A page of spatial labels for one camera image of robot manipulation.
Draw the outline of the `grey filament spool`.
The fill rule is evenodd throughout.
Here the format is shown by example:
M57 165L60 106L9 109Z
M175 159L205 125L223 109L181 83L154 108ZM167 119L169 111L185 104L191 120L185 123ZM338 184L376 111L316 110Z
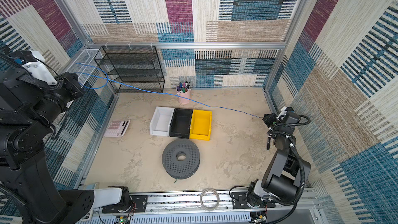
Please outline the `grey filament spool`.
M194 175L200 166L200 151L190 139L176 139L165 147L162 164L172 178L187 179Z

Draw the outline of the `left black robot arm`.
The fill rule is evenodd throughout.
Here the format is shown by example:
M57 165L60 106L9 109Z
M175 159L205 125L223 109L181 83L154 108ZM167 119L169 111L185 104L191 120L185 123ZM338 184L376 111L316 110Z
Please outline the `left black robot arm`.
M50 72L37 51L4 47L1 57L12 65L1 72L1 192L23 222L74 224L95 208L129 211L125 187L59 191L49 173L43 139L59 136L53 122L84 95L78 76Z

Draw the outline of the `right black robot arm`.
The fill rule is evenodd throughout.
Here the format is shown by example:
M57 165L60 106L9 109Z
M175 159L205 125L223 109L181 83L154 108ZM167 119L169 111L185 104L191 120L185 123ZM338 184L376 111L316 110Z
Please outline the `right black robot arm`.
M271 145L276 152L262 178L250 183L245 194L229 192L234 208L262 208L268 203L283 206L298 203L311 171L311 164L297 151L295 127L311 123L311 119L283 107L280 114L265 114L268 127L267 150Z

